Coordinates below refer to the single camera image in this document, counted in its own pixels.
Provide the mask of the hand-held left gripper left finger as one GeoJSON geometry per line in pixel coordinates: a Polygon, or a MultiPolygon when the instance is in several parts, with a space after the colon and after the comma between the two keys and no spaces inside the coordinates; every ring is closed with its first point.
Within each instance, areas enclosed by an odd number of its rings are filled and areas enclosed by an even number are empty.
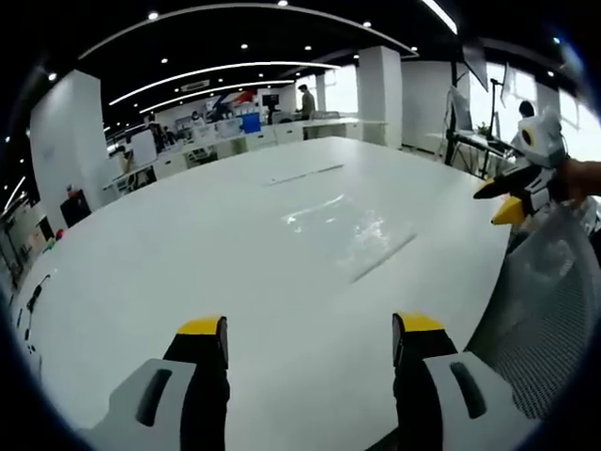
{"type": "Polygon", "coordinates": [[[149,359],[109,396],[88,431],[94,450],[224,450],[230,398],[227,320],[191,320],[161,359],[149,359]]]}

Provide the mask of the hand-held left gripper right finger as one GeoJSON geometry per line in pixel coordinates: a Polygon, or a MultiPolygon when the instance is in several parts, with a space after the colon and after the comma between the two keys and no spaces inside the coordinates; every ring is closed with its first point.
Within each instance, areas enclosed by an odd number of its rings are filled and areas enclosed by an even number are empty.
{"type": "Polygon", "coordinates": [[[459,352],[439,321],[395,312],[392,326],[399,450],[515,450],[538,427],[511,385],[459,352]]]}

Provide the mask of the person's right hand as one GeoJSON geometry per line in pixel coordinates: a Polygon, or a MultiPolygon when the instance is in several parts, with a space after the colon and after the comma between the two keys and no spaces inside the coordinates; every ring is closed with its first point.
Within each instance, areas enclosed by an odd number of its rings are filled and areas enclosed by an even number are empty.
{"type": "Polygon", "coordinates": [[[581,162],[568,158],[562,162],[559,175],[573,207],[578,207],[588,196],[600,196],[600,162],[581,162]]]}

